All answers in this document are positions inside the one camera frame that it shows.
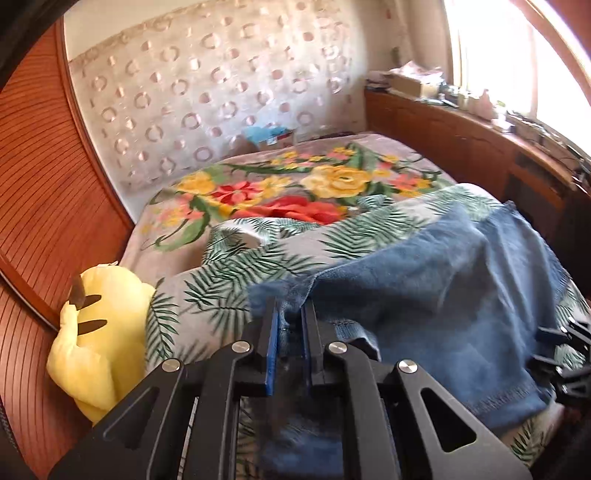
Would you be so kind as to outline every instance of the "metal screw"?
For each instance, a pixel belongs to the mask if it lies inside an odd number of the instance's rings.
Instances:
[[[398,362],[398,368],[401,372],[413,374],[418,370],[418,365],[412,360],[400,360]]]
[[[343,342],[332,342],[329,345],[329,350],[337,355],[345,353],[347,351],[347,344]]]
[[[181,368],[181,362],[179,362],[176,358],[169,358],[162,362],[162,370],[168,373],[176,372],[179,368]]]
[[[251,344],[245,342],[244,340],[239,340],[238,342],[234,342],[232,344],[232,350],[236,353],[246,353],[251,349]]]

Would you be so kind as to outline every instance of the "triangular cutout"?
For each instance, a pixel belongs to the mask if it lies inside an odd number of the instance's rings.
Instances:
[[[125,448],[135,450],[144,435],[144,430],[152,415],[158,398],[159,388],[147,389],[133,405],[115,421],[104,434],[107,441],[119,440]]]
[[[421,390],[441,449],[450,453],[476,441],[476,433],[430,388]]]

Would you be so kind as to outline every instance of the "wallpaper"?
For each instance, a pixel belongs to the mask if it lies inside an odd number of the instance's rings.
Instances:
[[[282,125],[300,140],[363,130],[352,63],[367,52],[351,39],[367,33],[342,9],[352,1],[210,0],[73,59],[83,118],[124,203],[249,151],[249,126]]]

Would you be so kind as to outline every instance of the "yellow plush toy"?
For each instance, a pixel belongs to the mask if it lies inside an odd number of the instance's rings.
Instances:
[[[153,295],[151,285],[116,265],[98,265],[74,279],[47,371],[93,424],[144,376]]]

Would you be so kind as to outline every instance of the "plush toy tail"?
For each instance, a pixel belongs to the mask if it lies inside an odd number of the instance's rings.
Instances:
[[[77,338],[78,311],[66,302],[60,313],[60,331],[47,358],[47,372],[76,403],[92,407],[82,413],[96,423],[117,403],[111,365],[98,353],[79,347]]]

